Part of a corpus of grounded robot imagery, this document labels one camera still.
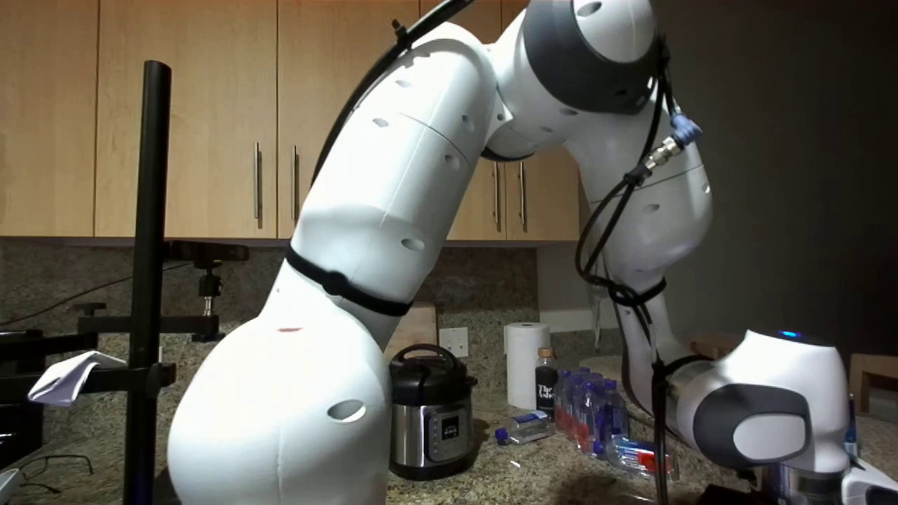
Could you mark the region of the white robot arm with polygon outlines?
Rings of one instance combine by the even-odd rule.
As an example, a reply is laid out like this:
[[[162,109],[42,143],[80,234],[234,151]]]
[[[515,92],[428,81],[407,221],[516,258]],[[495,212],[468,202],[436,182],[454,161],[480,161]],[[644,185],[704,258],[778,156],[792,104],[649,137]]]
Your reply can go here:
[[[322,156],[258,318],[193,373],[169,432],[184,505],[383,505],[386,346],[432,272],[480,161],[562,147],[602,214],[585,279],[609,289],[628,400],[725,470],[785,470],[811,505],[896,505],[846,446],[830,346],[680,346],[665,272],[711,226],[696,129],[665,81],[651,0],[530,0],[495,42],[446,12],[400,34]]]

